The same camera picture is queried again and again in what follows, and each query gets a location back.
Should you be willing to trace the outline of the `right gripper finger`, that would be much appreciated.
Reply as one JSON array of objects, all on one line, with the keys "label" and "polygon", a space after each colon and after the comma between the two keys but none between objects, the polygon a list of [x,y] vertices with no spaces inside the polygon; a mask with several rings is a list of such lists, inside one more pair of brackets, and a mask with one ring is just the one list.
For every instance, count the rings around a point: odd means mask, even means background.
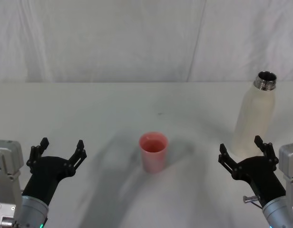
[{"label": "right gripper finger", "polygon": [[267,158],[269,164],[272,166],[272,170],[276,170],[276,165],[279,163],[279,160],[275,155],[273,144],[271,142],[264,143],[259,135],[255,136],[254,143],[261,150],[264,157]]},{"label": "right gripper finger", "polygon": [[229,156],[223,143],[220,144],[219,151],[218,162],[231,174],[232,177],[240,177],[239,164]]}]

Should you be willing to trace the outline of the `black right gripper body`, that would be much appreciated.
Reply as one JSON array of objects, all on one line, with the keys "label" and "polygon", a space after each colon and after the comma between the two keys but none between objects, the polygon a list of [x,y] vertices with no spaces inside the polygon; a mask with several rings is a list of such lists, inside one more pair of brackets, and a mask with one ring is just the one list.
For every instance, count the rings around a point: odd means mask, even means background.
[{"label": "black right gripper body", "polygon": [[247,182],[264,207],[268,202],[285,196],[285,189],[274,173],[278,162],[275,156],[254,156],[239,163],[233,161],[232,177]]}]

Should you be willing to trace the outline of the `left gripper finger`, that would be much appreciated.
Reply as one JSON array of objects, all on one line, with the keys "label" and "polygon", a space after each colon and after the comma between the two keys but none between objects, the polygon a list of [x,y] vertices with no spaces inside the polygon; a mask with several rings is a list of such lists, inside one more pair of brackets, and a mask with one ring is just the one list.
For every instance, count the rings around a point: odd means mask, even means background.
[{"label": "left gripper finger", "polygon": [[47,137],[42,138],[39,145],[31,146],[29,159],[26,162],[30,173],[49,173],[49,156],[42,157],[48,146]]},{"label": "left gripper finger", "polygon": [[76,170],[86,158],[87,154],[84,149],[83,140],[79,140],[75,152],[68,160],[69,167],[73,167]]}]

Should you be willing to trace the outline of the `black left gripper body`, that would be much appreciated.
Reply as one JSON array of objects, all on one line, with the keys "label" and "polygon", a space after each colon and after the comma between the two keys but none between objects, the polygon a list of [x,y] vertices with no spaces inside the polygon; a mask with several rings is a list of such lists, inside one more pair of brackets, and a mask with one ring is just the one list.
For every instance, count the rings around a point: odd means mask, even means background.
[{"label": "black left gripper body", "polygon": [[54,156],[28,160],[26,165],[30,168],[31,177],[22,196],[36,198],[46,205],[50,204],[59,182],[76,173],[76,167],[68,160]]}]

